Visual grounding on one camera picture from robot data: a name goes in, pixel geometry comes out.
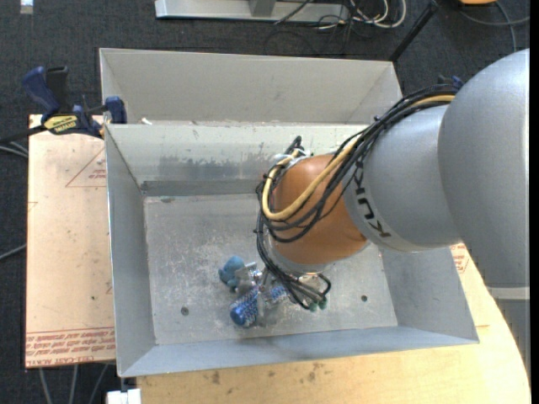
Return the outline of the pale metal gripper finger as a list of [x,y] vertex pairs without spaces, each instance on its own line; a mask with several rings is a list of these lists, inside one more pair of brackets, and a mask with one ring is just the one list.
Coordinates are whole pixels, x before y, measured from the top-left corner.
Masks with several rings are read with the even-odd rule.
[[289,295],[283,286],[274,286],[261,290],[257,299],[257,325],[269,326],[275,324],[279,314],[279,307],[287,300],[289,300]]
[[256,263],[247,263],[242,268],[235,271],[237,281],[236,291],[246,293],[253,287],[256,287],[262,278],[263,272]]

